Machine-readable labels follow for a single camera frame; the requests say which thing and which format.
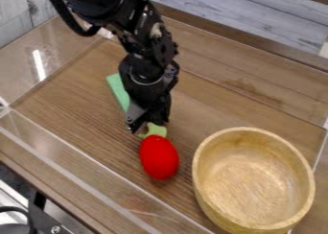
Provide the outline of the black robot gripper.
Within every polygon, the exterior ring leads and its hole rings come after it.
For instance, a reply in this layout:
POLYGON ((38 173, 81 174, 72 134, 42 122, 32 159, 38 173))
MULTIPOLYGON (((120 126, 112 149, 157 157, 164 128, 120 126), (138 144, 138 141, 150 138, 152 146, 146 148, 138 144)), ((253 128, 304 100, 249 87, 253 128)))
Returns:
POLYGON ((134 133, 146 117, 156 125, 169 122, 170 91, 178 82, 180 66, 172 61, 160 66, 149 59, 126 55, 118 65, 118 75, 129 96, 125 125, 134 133))

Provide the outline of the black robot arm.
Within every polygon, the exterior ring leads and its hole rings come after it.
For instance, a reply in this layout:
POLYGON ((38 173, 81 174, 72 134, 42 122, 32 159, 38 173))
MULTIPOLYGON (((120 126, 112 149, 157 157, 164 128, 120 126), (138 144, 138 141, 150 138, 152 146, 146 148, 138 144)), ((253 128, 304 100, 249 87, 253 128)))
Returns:
POLYGON ((93 36, 106 29, 116 35, 126 56, 118 78, 128 96, 125 125, 136 131, 148 122, 165 125, 170 91, 178 82, 178 44, 150 0, 49 0, 70 30, 93 36))

